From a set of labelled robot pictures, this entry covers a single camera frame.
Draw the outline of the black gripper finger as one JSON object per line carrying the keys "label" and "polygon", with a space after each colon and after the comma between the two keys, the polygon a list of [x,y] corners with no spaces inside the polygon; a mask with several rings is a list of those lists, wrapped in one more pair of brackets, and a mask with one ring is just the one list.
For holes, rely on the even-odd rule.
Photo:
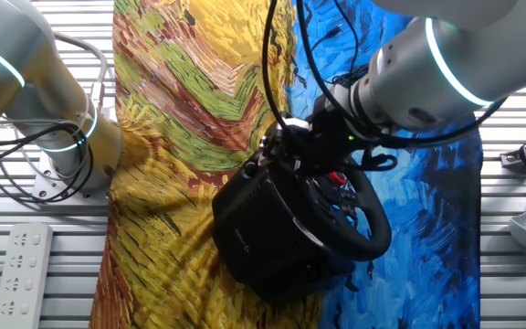
{"label": "black gripper finger", "polygon": [[306,147],[297,137],[264,136],[259,144],[258,167],[275,164],[288,170],[299,170]]}
{"label": "black gripper finger", "polygon": [[267,145],[275,143],[304,145],[311,131],[310,122],[296,117],[282,118],[281,122],[275,122],[267,129]]}

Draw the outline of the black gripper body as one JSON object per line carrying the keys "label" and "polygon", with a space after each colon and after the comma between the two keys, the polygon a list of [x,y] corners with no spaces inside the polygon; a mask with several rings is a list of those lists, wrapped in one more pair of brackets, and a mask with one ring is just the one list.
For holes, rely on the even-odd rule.
{"label": "black gripper body", "polygon": [[367,170],[362,164],[352,161],[351,153],[365,149],[369,144],[356,132],[335,109],[327,98],[318,98],[312,114],[305,119],[308,124],[303,141],[310,151],[304,156],[304,168],[308,172],[329,172],[349,168]]}

